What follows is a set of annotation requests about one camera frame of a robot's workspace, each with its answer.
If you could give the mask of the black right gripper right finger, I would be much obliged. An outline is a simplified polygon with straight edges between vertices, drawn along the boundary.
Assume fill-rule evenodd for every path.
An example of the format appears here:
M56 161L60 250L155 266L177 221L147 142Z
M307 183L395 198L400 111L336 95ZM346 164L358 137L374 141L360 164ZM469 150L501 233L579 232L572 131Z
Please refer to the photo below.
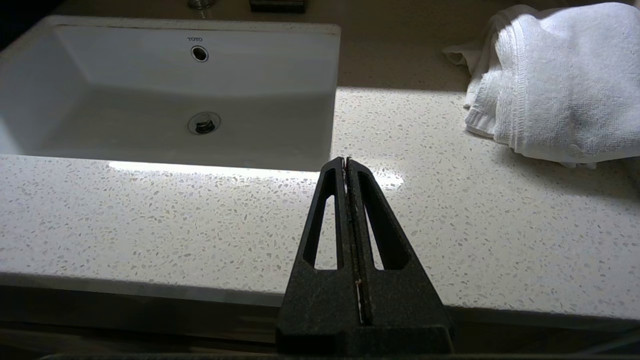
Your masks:
M362 296L363 355L452 354L454 323L372 172L347 159Z

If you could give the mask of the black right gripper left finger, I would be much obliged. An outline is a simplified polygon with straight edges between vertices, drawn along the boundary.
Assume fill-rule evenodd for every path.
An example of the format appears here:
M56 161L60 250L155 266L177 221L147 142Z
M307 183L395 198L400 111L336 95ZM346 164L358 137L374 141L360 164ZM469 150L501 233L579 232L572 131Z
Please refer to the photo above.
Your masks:
M361 323L358 265L349 219L346 161L320 170L276 326L276 349L286 355L345 355L348 333ZM336 269L315 267L327 198L334 198Z

